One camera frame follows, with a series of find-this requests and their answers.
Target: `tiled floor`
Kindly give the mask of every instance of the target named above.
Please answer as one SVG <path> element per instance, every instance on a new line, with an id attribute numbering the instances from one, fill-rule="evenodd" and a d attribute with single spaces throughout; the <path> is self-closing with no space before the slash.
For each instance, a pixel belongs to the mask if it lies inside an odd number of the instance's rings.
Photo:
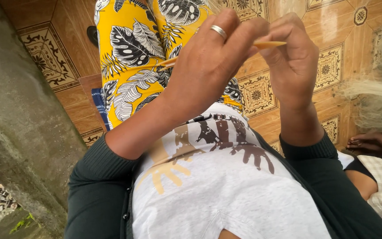
<path id="1" fill-rule="evenodd" d="M 98 49 L 86 36 L 86 28 L 93 25 L 96 1 L 0 2 L 84 141 L 91 145 L 105 131 L 88 99 L 90 93 L 83 90 L 89 91 L 85 84 L 101 73 Z M 343 148 L 356 133 L 351 118 L 354 102 L 334 92 L 344 80 L 376 69 L 381 54 L 376 46 L 382 40 L 382 0 L 222 0 L 222 4 L 234 8 L 242 20 L 260 16 L 272 22 L 290 11 L 303 20 L 320 48 L 313 101 L 333 143 Z M 281 106 L 272 93 L 266 63 L 258 55 L 252 57 L 237 78 L 250 125 L 281 152 Z"/>

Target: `blue plaid cloth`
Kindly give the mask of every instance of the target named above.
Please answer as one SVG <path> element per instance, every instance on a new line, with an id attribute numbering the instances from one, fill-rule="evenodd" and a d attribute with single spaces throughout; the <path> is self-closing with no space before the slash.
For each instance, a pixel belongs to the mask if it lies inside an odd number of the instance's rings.
<path id="1" fill-rule="evenodd" d="M 103 101 L 103 88 L 97 88 L 97 89 L 91 89 L 91 95 L 92 99 L 94 101 L 95 106 L 97 107 L 98 112 L 101 115 L 101 118 L 103 118 L 104 125 L 106 126 L 107 132 L 110 131 L 109 126 L 109 120 L 107 117 L 107 112 L 104 107 L 104 101 Z"/>

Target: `dark green cardigan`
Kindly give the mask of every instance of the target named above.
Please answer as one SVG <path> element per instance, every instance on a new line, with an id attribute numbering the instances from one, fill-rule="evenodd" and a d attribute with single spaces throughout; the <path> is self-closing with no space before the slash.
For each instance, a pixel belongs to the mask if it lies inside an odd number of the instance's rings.
<path id="1" fill-rule="evenodd" d="M 382 239 L 382 219 L 344 174 L 326 133 L 309 147 L 289 145 L 280 137 L 284 159 L 253 132 L 311 194 L 332 238 Z M 70 176 L 66 239 L 133 238 L 132 178 L 139 162 L 114 154 L 104 136 L 93 144 Z"/>

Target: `silver ring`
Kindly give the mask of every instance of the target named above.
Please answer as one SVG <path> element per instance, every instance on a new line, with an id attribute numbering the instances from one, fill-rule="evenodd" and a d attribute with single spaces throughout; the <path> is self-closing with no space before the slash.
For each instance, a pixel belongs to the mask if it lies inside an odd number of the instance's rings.
<path id="1" fill-rule="evenodd" d="M 219 33 L 223 37 L 223 41 L 226 41 L 226 39 L 228 38 L 225 31 L 222 28 L 220 28 L 219 26 L 212 25 L 210 27 L 210 29 L 215 30 L 217 33 Z"/>

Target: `yellow floral pants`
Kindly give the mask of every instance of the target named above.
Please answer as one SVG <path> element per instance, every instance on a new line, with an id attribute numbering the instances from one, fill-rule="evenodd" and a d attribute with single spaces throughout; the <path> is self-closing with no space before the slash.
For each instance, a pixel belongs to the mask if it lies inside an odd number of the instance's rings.
<path id="1" fill-rule="evenodd" d="M 137 0 L 98 0 L 95 5 L 102 95 L 110 129 L 163 91 L 173 68 L 158 72 L 161 67 L 155 65 L 176 57 L 212 14 L 204 0 L 154 0 L 152 6 L 153 11 Z M 218 102 L 242 114 L 235 77 Z"/>

